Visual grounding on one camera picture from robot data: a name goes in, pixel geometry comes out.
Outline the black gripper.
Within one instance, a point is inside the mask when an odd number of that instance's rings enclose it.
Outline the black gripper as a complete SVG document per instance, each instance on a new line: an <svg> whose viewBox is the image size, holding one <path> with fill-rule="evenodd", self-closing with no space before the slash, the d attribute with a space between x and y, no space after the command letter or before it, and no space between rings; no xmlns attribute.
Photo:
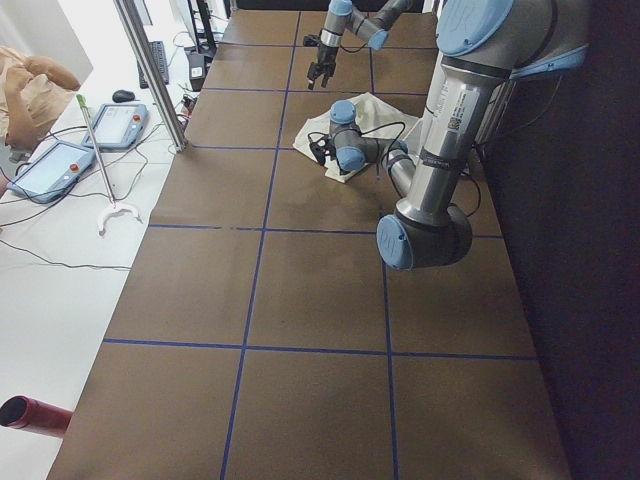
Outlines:
<svg viewBox="0 0 640 480"><path fill-rule="evenodd" d="M307 71L307 88L309 90L315 88L317 81L320 81L322 88L327 86L335 72L338 52L338 47L328 46L324 43L319 44L317 59L310 64Z"/></svg>

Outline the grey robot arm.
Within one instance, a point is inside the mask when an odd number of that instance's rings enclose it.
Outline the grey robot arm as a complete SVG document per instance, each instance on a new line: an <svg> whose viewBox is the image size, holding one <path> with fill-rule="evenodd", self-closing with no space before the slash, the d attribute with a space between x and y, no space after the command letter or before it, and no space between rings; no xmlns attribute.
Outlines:
<svg viewBox="0 0 640 480"><path fill-rule="evenodd" d="M318 79L321 79L323 88L327 86L335 73L336 58L346 31L362 40L365 46L380 50L386 43L393 24L412 5L412 1L391 0L372 16L367 16L352 1L331 0L319 33L304 37L305 46L317 48L316 60L307 71L308 89L313 90Z"/></svg>
<svg viewBox="0 0 640 480"><path fill-rule="evenodd" d="M388 266L445 266L466 255L471 226L452 195L494 90L510 80L579 67L590 9L587 1L446 2L436 25L438 58L417 158L399 140L365 137L352 102L332 105L329 136L340 169L381 164L399 193L394 212L376 231Z"/></svg>

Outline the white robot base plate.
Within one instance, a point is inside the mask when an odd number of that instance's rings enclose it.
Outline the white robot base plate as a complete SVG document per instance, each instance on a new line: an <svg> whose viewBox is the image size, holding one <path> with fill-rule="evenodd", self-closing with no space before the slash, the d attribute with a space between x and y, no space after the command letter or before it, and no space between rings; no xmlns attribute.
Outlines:
<svg viewBox="0 0 640 480"><path fill-rule="evenodd" d="M407 131L403 134L402 140L407 145L411 155L418 156L424 146L434 120L437 97L437 93L429 91L422 116L409 115L404 119Z"/></svg>

